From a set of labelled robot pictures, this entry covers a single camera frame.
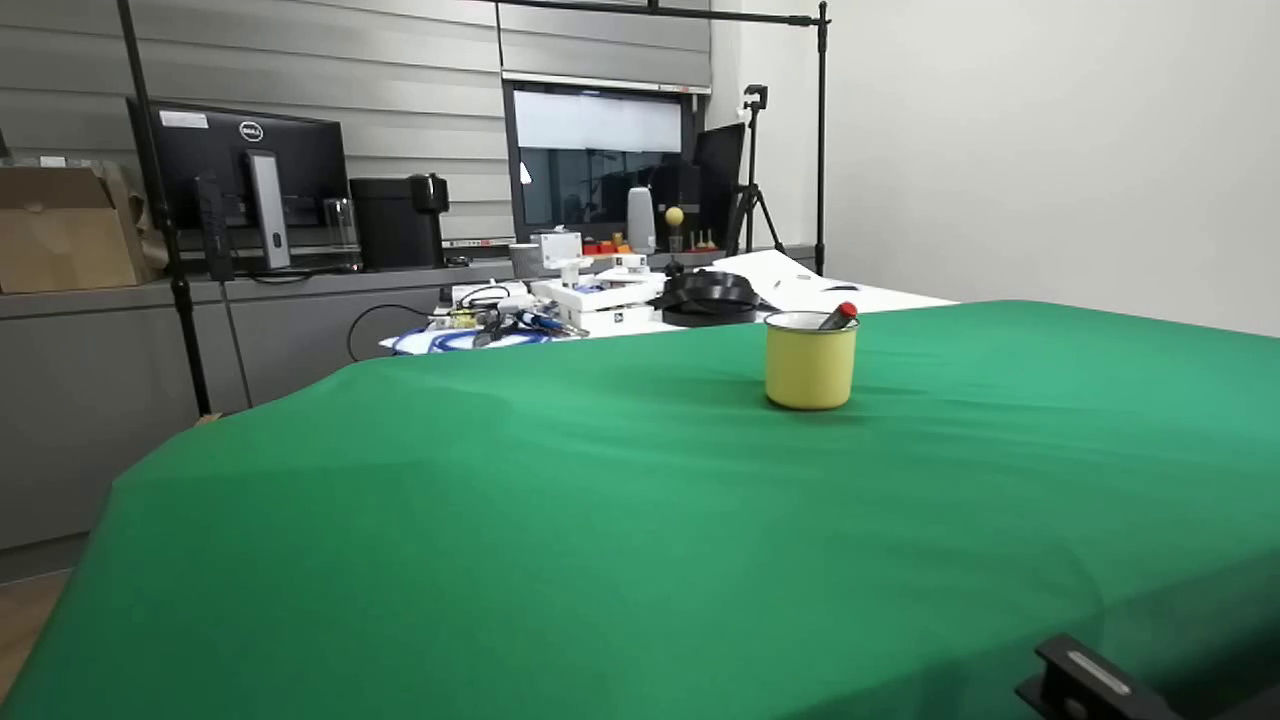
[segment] white wall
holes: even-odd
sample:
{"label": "white wall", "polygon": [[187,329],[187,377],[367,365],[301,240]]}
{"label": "white wall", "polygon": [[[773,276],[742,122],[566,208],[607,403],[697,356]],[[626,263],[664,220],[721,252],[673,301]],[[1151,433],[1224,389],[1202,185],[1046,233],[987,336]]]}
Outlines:
{"label": "white wall", "polygon": [[[717,0],[717,9],[815,14],[815,0]],[[717,95],[708,127],[747,119],[742,86],[768,83],[768,112],[761,115],[761,186],[782,244],[810,244],[815,37],[773,24],[713,24],[713,48]],[[757,220],[757,248],[768,248],[764,220]]]}
{"label": "white wall", "polygon": [[831,270],[1280,336],[1275,0],[839,0]]}

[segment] floor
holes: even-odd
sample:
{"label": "floor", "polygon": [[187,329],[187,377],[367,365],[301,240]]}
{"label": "floor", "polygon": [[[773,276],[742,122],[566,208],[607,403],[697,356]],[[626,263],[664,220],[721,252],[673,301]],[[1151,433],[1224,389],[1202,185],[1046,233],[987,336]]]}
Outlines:
{"label": "floor", "polygon": [[0,702],[25,667],[68,571],[48,571],[16,584],[0,584]]}

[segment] green tablecloth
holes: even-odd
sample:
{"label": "green tablecloth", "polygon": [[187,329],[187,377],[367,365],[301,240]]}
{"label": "green tablecloth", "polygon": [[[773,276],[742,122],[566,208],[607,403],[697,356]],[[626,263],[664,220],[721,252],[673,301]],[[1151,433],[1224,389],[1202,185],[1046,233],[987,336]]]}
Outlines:
{"label": "green tablecloth", "polygon": [[7,720],[1025,715],[1280,646],[1280,338],[1046,304],[377,359],[132,467]]}

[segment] window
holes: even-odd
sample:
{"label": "window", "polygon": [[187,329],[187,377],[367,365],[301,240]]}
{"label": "window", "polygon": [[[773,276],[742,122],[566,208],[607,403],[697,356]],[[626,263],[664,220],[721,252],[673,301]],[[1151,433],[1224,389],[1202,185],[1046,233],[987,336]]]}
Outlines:
{"label": "window", "polygon": [[626,193],[688,160],[688,95],[507,83],[507,106],[519,240],[557,224],[612,237]]}

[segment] computer monitor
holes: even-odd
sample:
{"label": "computer monitor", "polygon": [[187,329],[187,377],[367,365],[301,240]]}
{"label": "computer monitor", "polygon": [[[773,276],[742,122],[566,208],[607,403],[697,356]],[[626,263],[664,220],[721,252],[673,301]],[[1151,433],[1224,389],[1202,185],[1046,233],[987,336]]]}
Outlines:
{"label": "computer monitor", "polygon": [[331,119],[268,115],[152,100],[126,100],[132,133],[152,122],[160,176],[144,176],[146,195],[163,186],[170,226],[204,233],[194,181],[218,193],[218,224],[234,226],[322,226],[322,203],[348,195],[344,133]]}
{"label": "computer monitor", "polygon": [[733,195],[738,186],[742,167],[742,122],[701,133],[697,139],[697,167],[701,167],[701,226],[727,252],[736,240],[727,237]]}

